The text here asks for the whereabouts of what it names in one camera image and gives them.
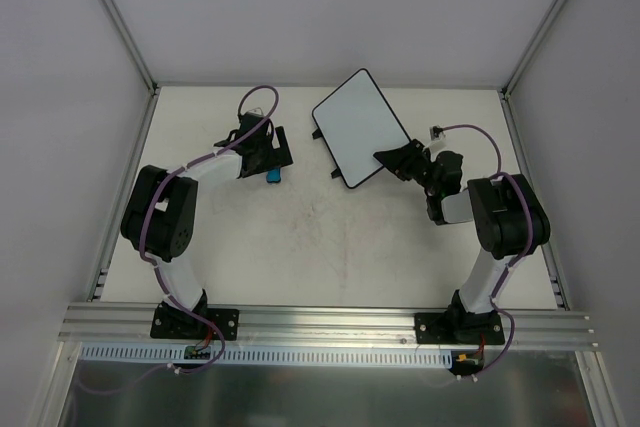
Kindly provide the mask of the blue foam whiteboard eraser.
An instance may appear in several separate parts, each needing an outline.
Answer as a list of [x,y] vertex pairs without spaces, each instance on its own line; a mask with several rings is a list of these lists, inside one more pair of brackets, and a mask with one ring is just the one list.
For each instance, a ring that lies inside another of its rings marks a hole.
[[281,170],[279,168],[270,170],[266,174],[266,182],[268,184],[279,184],[281,179]]

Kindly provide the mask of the small black-framed whiteboard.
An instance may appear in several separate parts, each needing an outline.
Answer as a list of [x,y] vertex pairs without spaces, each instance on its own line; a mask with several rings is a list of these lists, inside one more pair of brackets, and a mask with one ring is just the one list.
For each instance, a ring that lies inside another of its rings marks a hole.
[[336,175],[355,189],[383,166],[378,151],[400,148],[410,141],[370,72],[361,68],[312,109],[314,136],[321,138],[335,164]]

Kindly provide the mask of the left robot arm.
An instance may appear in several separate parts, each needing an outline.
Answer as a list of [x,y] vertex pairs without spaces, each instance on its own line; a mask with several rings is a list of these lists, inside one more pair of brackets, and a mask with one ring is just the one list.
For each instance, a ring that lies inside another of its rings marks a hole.
[[188,337],[208,328],[206,292],[186,250],[200,197],[228,182],[275,173],[293,164],[285,129],[256,113],[239,116],[239,127],[213,151],[174,170],[146,165],[137,174],[121,221],[121,235],[153,267],[164,303],[177,310],[174,325]]

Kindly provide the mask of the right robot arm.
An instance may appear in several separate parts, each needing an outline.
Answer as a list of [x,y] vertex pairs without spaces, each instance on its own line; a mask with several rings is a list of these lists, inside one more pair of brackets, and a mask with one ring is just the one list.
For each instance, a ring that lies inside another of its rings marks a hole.
[[551,228],[544,208],[524,175],[499,172],[463,185],[462,155],[442,151],[432,157],[417,140],[373,157],[398,179],[423,188],[427,213],[435,224],[474,224],[480,251],[452,299],[452,306],[460,310],[447,319],[455,340],[472,341],[484,327],[480,315],[496,310],[515,267],[549,241]]

